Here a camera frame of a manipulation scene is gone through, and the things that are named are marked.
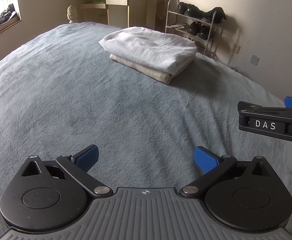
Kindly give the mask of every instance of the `bed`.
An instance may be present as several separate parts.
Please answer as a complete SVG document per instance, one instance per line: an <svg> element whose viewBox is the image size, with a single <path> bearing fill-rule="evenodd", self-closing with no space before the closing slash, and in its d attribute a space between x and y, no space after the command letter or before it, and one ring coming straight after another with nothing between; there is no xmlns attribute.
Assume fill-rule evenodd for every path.
<svg viewBox="0 0 292 240"><path fill-rule="evenodd" d="M201 175L193 151L202 145L240 160L265 156L292 194L292 143L238 130L238 101L281 100L201 54L160 83L109 59L98 41L116 30L62 25L0 61L0 195L29 155L53 160L90 144L100 159L89 173L113 189L179 190Z"/></svg>

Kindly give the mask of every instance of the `desk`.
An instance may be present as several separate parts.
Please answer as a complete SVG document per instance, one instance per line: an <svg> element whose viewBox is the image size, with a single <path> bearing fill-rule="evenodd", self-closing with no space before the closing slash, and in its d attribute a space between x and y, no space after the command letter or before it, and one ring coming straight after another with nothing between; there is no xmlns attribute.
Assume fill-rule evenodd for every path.
<svg viewBox="0 0 292 240"><path fill-rule="evenodd" d="M155 28L156 0L82 0L84 21Z"/></svg>

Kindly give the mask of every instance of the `electrical outlet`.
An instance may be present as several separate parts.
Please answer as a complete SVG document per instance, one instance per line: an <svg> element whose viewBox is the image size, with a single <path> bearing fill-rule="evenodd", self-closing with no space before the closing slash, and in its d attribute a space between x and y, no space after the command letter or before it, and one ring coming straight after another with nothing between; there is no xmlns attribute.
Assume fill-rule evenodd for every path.
<svg viewBox="0 0 292 240"><path fill-rule="evenodd" d="M234 53L238 54L239 51L240 51L240 48L241 48L241 47L240 47L239 45L233 43L233 45L232 45L232 47L231 47L231 50L232 50Z"/></svg>
<svg viewBox="0 0 292 240"><path fill-rule="evenodd" d="M257 56L255 55L252 55L251 57L251 60L250 60L250 63L254 64L254 65L258 65L258 62L259 62L260 58L258 58Z"/></svg>

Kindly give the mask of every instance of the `gray gripper base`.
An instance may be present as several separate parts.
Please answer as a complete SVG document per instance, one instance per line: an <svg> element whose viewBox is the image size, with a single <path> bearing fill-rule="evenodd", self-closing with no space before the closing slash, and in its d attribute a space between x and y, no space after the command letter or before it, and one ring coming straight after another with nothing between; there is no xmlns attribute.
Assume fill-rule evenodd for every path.
<svg viewBox="0 0 292 240"><path fill-rule="evenodd" d="M9 230L1 240L292 240L283 228L241 233L215 222L196 199L173 188L118 188L96 199L75 223L58 232L27 235Z"/></svg>

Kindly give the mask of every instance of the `white ornament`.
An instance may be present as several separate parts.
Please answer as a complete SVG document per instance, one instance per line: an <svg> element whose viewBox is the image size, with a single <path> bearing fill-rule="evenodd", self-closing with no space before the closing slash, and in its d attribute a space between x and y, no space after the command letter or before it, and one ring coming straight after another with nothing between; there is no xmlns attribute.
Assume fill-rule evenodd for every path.
<svg viewBox="0 0 292 240"><path fill-rule="evenodd" d="M77 22L77 10L76 7L73 5L70 5L67 9L67 18L69 20L69 23L75 23Z"/></svg>

